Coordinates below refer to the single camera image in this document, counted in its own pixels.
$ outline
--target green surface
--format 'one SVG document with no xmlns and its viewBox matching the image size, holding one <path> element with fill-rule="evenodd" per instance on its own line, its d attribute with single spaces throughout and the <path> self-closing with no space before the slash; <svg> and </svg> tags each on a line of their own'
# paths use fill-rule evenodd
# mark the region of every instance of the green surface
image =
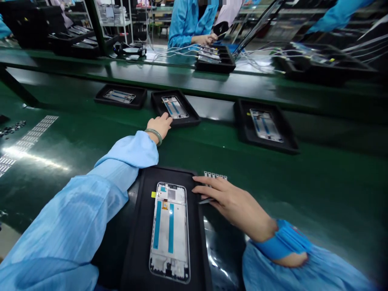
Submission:
<svg viewBox="0 0 388 291">
<path fill-rule="evenodd" d="M 281 77 L 196 72 L 192 68 L 142 62 L 58 57 L 48 52 L 0 49 L 0 63 L 8 67 L 92 80 L 143 86 L 149 89 L 178 88 L 185 94 L 224 100 L 256 99 L 296 112 L 337 116 L 387 124 L 387 93 L 372 84 L 350 83 L 329 88 Z"/>
<path fill-rule="evenodd" d="M 0 178 L 0 212 L 7 213 L 0 220 L 23 232 L 71 177 L 86 174 L 119 138 L 144 129 L 154 112 L 149 100 L 139 111 L 94 103 L 93 97 L 103 84 L 16 69 L 11 73 L 45 103 L 46 109 L 23 108 L 22 102 L 2 85 L 1 113 L 11 118 L 8 124 L 26 120 L 27 126 L 7 140 L 1 138 L 1 148 L 12 146 L 47 114 L 58 115 L 59 119 L 29 154 L 68 169 L 23 158 Z M 354 141 L 361 142 L 362 137 L 368 136 L 364 132 L 370 128 L 367 124 L 294 112 L 286 112 L 286 116 L 300 140 L 300 155 L 289 156 L 241 143 L 237 129 L 227 121 L 228 116 L 221 114 L 219 121 L 204 119 L 197 127 L 171 130 L 159 148 L 159 165 L 228 176 L 229 181 L 249 191 L 270 215 L 289 220 L 313 242 L 377 278 L 378 266 L 386 259 L 378 250 L 387 238 L 382 221 L 387 194 L 387 147 L 376 149 L 378 142 L 373 139 L 354 148 Z M 333 137 L 331 143 L 330 139 L 327 141 L 330 147 L 320 145 L 322 139 L 316 136 L 321 134 L 314 129 L 320 128 L 328 137 L 332 124 L 336 129 L 347 129 L 334 135 L 342 143 L 336 143 Z M 387 140 L 386 127 L 375 130 L 377 137 Z M 131 215 L 134 202 L 135 195 L 110 223 L 109 237 L 104 238 L 93 261 L 100 268 L 100 279 L 108 286 L 117 286 L 117 272 L 113 276 L 107 270 L 113 264 L 108 258 L 122 257 L 125 242 L 119 240 L 122 237 L 118 234 L 128 229 L 129 220 L 125 218 Z M 237 285 L 242 286 L 242 234 L 211 207 L 205 207 L 205 216 L 212 251 L 236 278 Z"/>
</svg>

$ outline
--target black plastic tray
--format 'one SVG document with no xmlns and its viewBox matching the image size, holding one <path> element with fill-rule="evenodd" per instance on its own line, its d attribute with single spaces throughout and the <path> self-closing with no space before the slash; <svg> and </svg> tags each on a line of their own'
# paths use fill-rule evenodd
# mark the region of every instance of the black plastic tray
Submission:
<svg viewBox="0 0 388 291">
<path fill-rule="evenodd" d="M 234 57 L 230 53 L 227 46 L 213 45 L 213 48 L 218 48 L 220 52 L 221 63 L 211 64 L 197 59 L 195 64 L 196 70 L 203 72 L 230 74 L 236 68 Z"/>
<path fill-rule="evenodd" d="M 293 130 L 278 106 L 239 99 L 236 103 L 234 103 L 233 108 L 238 126 L 238 136 L 241 141 L 270 150 L 284 152 L 286 154 L 299 153 L 299 146 Z M 284 142 L 280 143 L 277 141 L 262 139 L 257 136 L 252 118 L 247 114 L 249 113 L 249 110 L 253 108 L 271 113 L 276 128 L 278 129 Z"/>
<path fill-rule="evenodd" d="M 108 92 L 109 90 L 119 90 L 126 93 L 135 94 L 136 97 L 132 100 L 131 103 L 125 104 L 118 101 L 110 100 L 104 98 L 104 94 Z M 132 109 L 141 109 L 144 105 L 144 102 L 147 99 L 147 89 L 144 88 L 136 88 L 136 87 L 130 87 L 130 86 L 123 86 L 123 85 L 115 85 L 115 84 L 106 84 L 94 97 L 94 102 L 102 103 L 102 104 L 108 104 L 108 105 L 114 105 L 114 106 L 120 106 L 125 108 L 132 108 Z"/>
<path fill-rule="evenodd" d="M 53 46 L 70 47 L 70 46 L 72 46 L 80 41 L 83 41 L 86 38 L 92 37 L 94 35 L 95 35 L 94 31 L 91 30 L 87 33 L 81 34 L 79 36 L 75 36 L 73 38 L 64 39 L 64 38 L 55 38 L 53 36 L 48 36 L 47 38 L 48 38 L 48 42 L 51 43 Z"/>
<path fill-rule="evenodd" d="M 310 82 L 325 86 L 341 86 L 346 81 L 352 79 L 370 79 L 377 74 L 377 71 L 369 65 L 353 58 L 341 50 L 327 44 L 307 44 L 303 45 L 322 51 L 329 58 L 338 60 L 338 64 L 329 66 L 311 62 L 309 58 L 303 57 L 297 51 L 289 51 L 287 55 L 292 56 L 290 59 L 275 56 L 273 59 L 277 62 L 283 71 L 285 77 L 302 82 Z M 285 51 L 295 50 L 292 44 L 288 44 Z"/>
<path fill-rule="evenodd" d="M 129 233 L 129 243 L 121 277 L 121 291 L 127 290 L 184 290 L 210 291 L 212 281 L 206 249 L 205 227 L 200 196 L 191 189 L 197 184 L 192 179 L 195 172 L 179 169 L 150 167 L 142 170 L 134 210 L 134 220 Z M 190 281 L 183 284 L 156 276 L 150 272 L 150 247 L 154 220 L 155 198 L 151 192 L 159 182 L 182 185 L 187 190 L 189 225 Z"/>
<path fill-rule="evenodd" d="M 113 47 L 113 44 L 118 40 L 118 37 L 119 36 L 111 36 L 110 39 L 105 41 L 105 46 Z M 93 48 L 82 48 L 74 45 L 71 47 L 52 46 L 52 50 L 56 55 L 81 59 L 96 59 L 101 56 L 101 51 L 98 45 L 95 45 Z"/>
<path fill-rule="evenodd" d="M 168 113 L 168 110 L 162 101 L 162 97 L 170 95 L 175 95 L 189 114 L 189 117 L 187 118 L 174 119 L 173 123 L 171 123 L 171 127 L 189 127 L 200 124 L 201 118 L 180 90 L 168 90 L 151 93 L 152 105 L 159 116 L 161 116 L 164 112 Z"/>
</svg>

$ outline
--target blue wristband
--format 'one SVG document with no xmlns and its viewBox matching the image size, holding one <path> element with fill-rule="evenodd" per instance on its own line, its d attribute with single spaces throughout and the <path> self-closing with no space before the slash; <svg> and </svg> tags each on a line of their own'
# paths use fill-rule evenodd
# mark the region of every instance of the blue wristband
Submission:
<svg viewBox="0 0 388 291">
<path fill-rule="evenodd" d="M 265 242 L 252 242 L 267 258 L 279 260 L 292 253 L 311 250 L 312 243 L 295 226 L 285 220 L 277 220 L 279 230 Z"/>
</svg>

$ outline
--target blue tape strip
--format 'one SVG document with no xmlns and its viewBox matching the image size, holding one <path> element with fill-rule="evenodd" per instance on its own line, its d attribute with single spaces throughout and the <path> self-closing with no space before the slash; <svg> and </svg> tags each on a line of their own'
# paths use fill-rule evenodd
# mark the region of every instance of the blue tape strip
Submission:
<svg viewBox="0 0 388 291">
<path fill-rule="evenodd" d="M 174 253 L 174 204 L 170 203 L 169 253 Z"/>
<path fill-rule="evenodd" d="M 117 96 L 117 95 L 113 95 L 113 94 L 112 94 L 112 96 L 113 96 L 113 97 L 117 97 L 117 98 L 121 98 L 121 99 L 125 99 L 124 97 Z"/>
<path fill-rule="evenodd" d="M 162 202 L 158 201 L 156 206 L 156 220 L 155 220 L 155 233 L 154 233 L 154 249 L 159 247 L 159 231 L 160 231 L 160 213 L 162 211 Z"/>
<path fill-rule="evenodd" d="M 171 111 L 171 109 L 170 109 L 170 106 L 169 106 L 168 104 L 166 104 L 166 107 L 167 107 L 167 109 L 169 110 L 169 112 L 170 112 L 170 115 L 172 115 L 172 114 L 173 114 L 173 112 Z"/>
<path fill-rule="evenodd" d="M 255 116 L 253 117 L 253 120 L 255 121 L 255 126 L 256 126 L 257 131 L 260 132 L 260 127 L 257 123 L 257 118 Z"/>
<path fill-rule="evenodd" d="M 174 102 L 171 102 L 171 104 L 173 105 L 173 107 L 174 107 L 175 111 L 177 112 L 177 114 L 179 114 L 179 111 L 178 111 L 178 109 L 175 107 Z"/>
<path fill-rule="evenodd" d="M 267 134 L 270 134 L 270 131 L 268 130 L 268 127 L 267 127 L 267 124 L 266 124 L 264 118 L 262 118 L 261 120 L 263 122 L 264 128 L 266 129 Z"/>
</svg>

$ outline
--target light blue sleeve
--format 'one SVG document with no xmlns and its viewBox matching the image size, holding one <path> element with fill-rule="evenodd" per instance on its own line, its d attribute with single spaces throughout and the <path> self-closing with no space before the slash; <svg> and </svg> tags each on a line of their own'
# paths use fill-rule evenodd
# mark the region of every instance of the light blue sleeve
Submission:
<svg viewBox="0 0 388 291">
<path fill-rule="evenodd" d="M 318 20 L 307 33 L 330 32 L 336 28 L 344 28 L 348 25 L 352 15 L 360 8 L 368 6 L 375 0 L 338 0 L 325 15 Z"/>
<path fill-rule="evenodd" d="M 174 8 L 173 8 L 173 14 L 171 16 L 171 26 L 170 26 L 170 32 L 169 32 L 169 48 L 186 47 L 191 45 L 192 36 L 186 36 L 183 34 L 183 29 L 185 27 L 185 21 L 186 21 L 187 8 L 188 8 L 187 0 L 174 1 Z"/>
<path fill-rule="evenodd" d="M 11 35 L 11 31 L 8 26 L 3 22 L 3 16 L 0 14 L 0 39 L 6 38 Z"/>
<path fill-rule="evenodd" d="M 218 6 L 214 6 L 214 7 L 211 7 L 211 8 L 212 8 L 212 11 L 209 14 L 209 17 L 207 19 L 205 27 L 203 28 L 202 35 L 207 35 L 207 34 L 211 33 L 211 29 L 212 29 L 213 24 L 214 24 L 214 19 L 215 19 L 215 16 L 217 14 Z"/>
<path fill-rule="evenodd" d="M 247 291 L 377 291 L 360 271 L 317 246 L 312 247 L 303 266 L 286 268 L 273 263 L 248 242 L 242 270 Z"/>
<path fill-rule="evenodd" d="M 139 168 L 158 163 L 144 131 L 115 143 L 95 168 L 51 199 L 0 265 L 0 290 L 94 290 L 90 264 L 106 224 L 128 201 Z"/>
</svg>

